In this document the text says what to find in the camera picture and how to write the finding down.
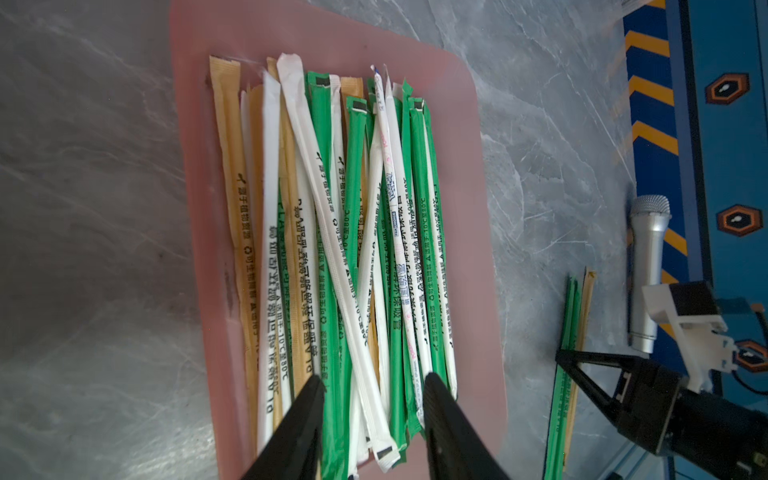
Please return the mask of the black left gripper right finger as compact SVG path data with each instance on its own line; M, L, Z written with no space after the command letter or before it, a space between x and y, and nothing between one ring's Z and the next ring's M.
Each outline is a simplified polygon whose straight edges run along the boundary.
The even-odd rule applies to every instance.
M434 372L424 381L423 403L431 479L508 479Z

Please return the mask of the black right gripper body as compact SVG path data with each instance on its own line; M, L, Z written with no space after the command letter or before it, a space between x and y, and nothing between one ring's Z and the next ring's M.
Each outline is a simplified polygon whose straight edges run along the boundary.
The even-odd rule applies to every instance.
M623 357L620 368L614 425L622 436L717 479L767 477L765 413L691 391L681 375L641 357Z

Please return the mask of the green straw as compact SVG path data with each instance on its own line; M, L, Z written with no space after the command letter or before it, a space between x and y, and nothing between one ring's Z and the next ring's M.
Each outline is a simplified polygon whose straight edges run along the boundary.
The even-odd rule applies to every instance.
M428 333L432 370L447 382L446 355L442 331L442 311L438 291L438 265L434 243L431 204L428 192L426 118L422 98L408 100L414 198L426 293Z
M573 350L578 336L581 290L578 280L568 278L561 350ZM556 376L549 419L548 443L545 459L545 480L563 478L567 417L571 402L571 379L562 367L556 367Z

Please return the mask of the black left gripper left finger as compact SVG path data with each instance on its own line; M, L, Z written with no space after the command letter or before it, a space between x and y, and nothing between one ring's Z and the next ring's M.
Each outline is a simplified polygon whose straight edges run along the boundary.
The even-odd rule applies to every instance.
M322 450L325 388L313 375L242 480L315 479Z

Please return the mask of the white printed straw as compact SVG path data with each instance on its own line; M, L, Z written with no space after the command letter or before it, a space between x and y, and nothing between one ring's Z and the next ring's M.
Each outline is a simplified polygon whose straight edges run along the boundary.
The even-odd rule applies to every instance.
M315 211L330 275L346 330L348 350L357 385L358 398L366 421L370 447L384 473L400 460L385 416L380 389L363 337L362 316L355 297L351 274L343 249L335 209L331 204L323 159L305 95L303 63L297 54L281 54L277 60L287 112L299 145L302 163L309 177Z

